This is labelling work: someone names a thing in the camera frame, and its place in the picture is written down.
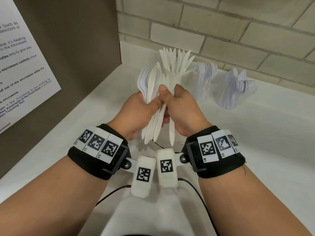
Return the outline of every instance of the white brick tile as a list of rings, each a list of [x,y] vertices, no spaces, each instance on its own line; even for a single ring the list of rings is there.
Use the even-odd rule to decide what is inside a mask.
[[[195,56],[194,61],[195,62],[214,63],[218,66],[219,69],[223,69],[223,66],[224,66],[224,63],[222,63],[222,62],[212,60],[212,59],[207,59],[207,58],[200,57],[200,56]]]
[[[159,50],[159,49],[163,49],[163,47],[166,47],[164,45],[160,45],[157,43],[154,43],[150,40],[144,40],[144,39],[139,39],[137,37],[133,37],[130,35],[126,36],[126,42],[129,42],[131,44],[137,45],[137,46],[141,46],[141,47],[145,47],[148,49],[152,49],[152,50]]]
[[[303,58],[315,47],[315,37],[251,23],[242,37],[241,43]]]
[[[306,59],[315,62],[315,51],[313,51]]]
[[[122,40],[122,41],[125,40],[125,35],[124,34],[119,33],[118,35],[119,35],[119,40]]]
[[[283,56],[270,55],[258,70],[309,85],[315,84],[315,65]]]
[[[219,0],[179,0],[179,1],[184,1],[184,2],[197,4],[203,7],[210,7],[210,8],[216,8],[219,2]]]
[[[116,0],[116,9],[117,11],[123,11],[123,8],[121,7],[121,0]]]
[[[255,69],[267,53],[248,47],[207,38],[202,55]]]
[[[127,13],[178,25],[182,4],[168,0],[124,0]]]
[[[315,33],[315,2],[301,16],[293,28]]]
[[[236,68],[238,73],[240,73],[243,70],[242,68],[235,67],[235,66],[228,65],[228,64],[224,67],[224,70],[230,71],[232,68]],[[246,69],[246,75],[249,78],[257,79],[257,80],[264,81],[264,82],[271,83],[271,84],[277,84],[280,81],[280,78],[270,76],[270,75],[261,74],[261,73],[247,70],[247,69]]]
[[[289,89],[293,89],[295,91],[299,91],[299,92],[303,92],[303,93],[307,93],[310,95],[314,95],[315,96],[315,87],[308,87],[302,84],[298,84],[298,83],[294,83],[294,82],[290,82],[287,81],[285,79],[283,79],[279,85],[282,85],[283,87],[289,88]]]
[[[219,10],[292,26],[312,0],[222,0]]]
[[[204,36],[152,23],[151,40],[182,50],[199,53]]]
[[[125,34],[149,38],[149,22],[136,17],[118,14],[118,31]]]
[[[185,6],[180,26],[183,28],[238,40],[249,21]]]

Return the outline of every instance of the person's left hand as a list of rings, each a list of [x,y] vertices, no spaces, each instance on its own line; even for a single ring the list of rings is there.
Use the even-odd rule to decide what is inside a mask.
[[[163,105],[163,101],[156,97],[149,104],[145,104],[141,92],[134,93],[124,103],[117,116],[107,123],[127,140],[133,140],[146,125],[152,115]]]

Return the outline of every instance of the hand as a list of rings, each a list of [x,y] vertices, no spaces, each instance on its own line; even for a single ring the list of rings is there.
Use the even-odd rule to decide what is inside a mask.
[[[133,140],[141,129],[149,124],[152,115],[163,105],[160,98],[145,104],[141,92],[134,93],[124,103],[117,116],[107,123],[126,140]]]
[[[175,123],[175,129],[182,136],[190,137],[212,126],[201,112],[193,96],[182,86],[176,85],[175,94],[172,96],[167,87],[162,84],[159,87],[159,93],[168,108],[164,118],[168,118],[169,115]]]

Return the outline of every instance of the tile wall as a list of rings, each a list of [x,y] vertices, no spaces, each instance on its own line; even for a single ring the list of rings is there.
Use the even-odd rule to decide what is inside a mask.
[[[120,40],[315,95],[314,0],[116,0]]]

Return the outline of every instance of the person's left arm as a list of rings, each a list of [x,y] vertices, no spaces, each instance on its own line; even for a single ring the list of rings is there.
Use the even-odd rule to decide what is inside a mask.
[[[135,93],[107,125],[132,140],[162,104]],[[65,156],[0,204],[1,235],[77,235],[107,183]]]

